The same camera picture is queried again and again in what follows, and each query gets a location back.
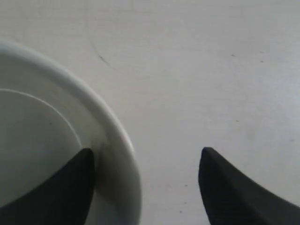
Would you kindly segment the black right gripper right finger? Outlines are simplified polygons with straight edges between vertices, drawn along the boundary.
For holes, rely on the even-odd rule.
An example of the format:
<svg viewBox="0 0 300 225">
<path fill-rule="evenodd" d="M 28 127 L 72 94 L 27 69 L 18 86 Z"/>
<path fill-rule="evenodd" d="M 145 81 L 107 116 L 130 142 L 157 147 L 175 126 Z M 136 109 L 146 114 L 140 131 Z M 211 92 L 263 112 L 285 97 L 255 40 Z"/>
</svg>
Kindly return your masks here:
<svg viewBox="0 0 300 225">
<path fill-rule="evenodd" d="M 300 208 L 263 188 L 211 147 L 202 149 L 198 173 L 212 225 L 298 225 Z"/>
</svg>

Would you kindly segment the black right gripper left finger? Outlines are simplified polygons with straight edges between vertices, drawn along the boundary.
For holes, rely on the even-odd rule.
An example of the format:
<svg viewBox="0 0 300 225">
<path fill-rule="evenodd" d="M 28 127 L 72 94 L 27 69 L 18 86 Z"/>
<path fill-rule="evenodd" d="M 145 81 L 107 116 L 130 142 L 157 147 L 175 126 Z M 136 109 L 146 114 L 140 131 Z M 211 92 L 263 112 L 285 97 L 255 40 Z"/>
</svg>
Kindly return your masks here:
<svg viewBox="0 0 300 225">
<path fill-rule="evenodd" d="M 2 206 L 2 225 L 83 225 L 95 186 L 91 149 L 79 151 L 41 185 Z"/>
</svg>

